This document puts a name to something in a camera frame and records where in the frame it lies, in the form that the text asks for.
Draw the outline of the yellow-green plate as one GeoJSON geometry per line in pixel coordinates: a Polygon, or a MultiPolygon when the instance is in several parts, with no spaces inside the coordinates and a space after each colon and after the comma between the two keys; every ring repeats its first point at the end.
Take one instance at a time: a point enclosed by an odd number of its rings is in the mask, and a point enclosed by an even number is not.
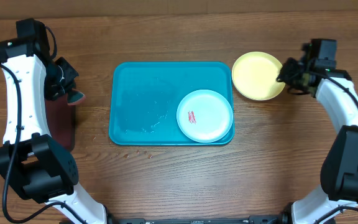
{"type": "Polygon", "coordinates": [[[275,98],[285,84],[277,77],[281,62],[265,52],[248,52],[240,56],[232,67],[232,82],[237,91],[248,99],[265,101],[275,98]]]}

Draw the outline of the light blue plate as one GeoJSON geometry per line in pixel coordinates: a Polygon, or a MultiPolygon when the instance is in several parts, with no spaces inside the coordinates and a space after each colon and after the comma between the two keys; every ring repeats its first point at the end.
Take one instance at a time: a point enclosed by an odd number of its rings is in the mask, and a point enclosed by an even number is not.
{"type": "Polygon", "coordinates": [[[209,144],[232,128],[234,114],[228,100],[213,90],[195,90],[179,103],[176,114],[180,131],[189,139],[209,144]]]}

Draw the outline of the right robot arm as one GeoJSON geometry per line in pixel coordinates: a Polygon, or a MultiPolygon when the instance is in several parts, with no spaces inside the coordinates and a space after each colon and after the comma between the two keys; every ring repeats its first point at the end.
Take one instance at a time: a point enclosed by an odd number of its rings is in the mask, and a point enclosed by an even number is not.
{"type": "Polygon", "coordinates": [[[310,95],[327,112],[337,136],[321,167],[320,184],[289,203],[275,223],[334,223],[346,210],[358,212],[358,96],[351,76],[337,69],[337,42],[311,39],[304,55],[288,58],[277,81],[292,95],[310,95]]]}

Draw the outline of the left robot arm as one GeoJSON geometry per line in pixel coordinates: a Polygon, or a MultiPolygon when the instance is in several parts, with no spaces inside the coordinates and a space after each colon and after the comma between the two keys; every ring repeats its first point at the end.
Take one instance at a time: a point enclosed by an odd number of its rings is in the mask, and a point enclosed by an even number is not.
{"type": "Polygon", "coordinates": [[[17,36],[0,42],[0,68],[7,90],[7,123],[0,147],[4,188],[72,223],[114,223],[114,217],[79,182],[71,154],[77,71],[57,57],[51,29],[35,19],[16,23],[17,36]]]}

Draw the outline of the green and red sponge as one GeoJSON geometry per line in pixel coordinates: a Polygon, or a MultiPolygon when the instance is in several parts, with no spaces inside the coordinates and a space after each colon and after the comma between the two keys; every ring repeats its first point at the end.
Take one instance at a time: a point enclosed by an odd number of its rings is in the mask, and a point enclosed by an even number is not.
{"type": "Polygon", "coordinates": [[[85,98],[86,98],[86,96],[84,93],[73,88],[73,89],[71,89],[70,92],[68,92],[67,104],[69,106],[75,106],[75,105],[82,103],[85,100],[85,98]]]}

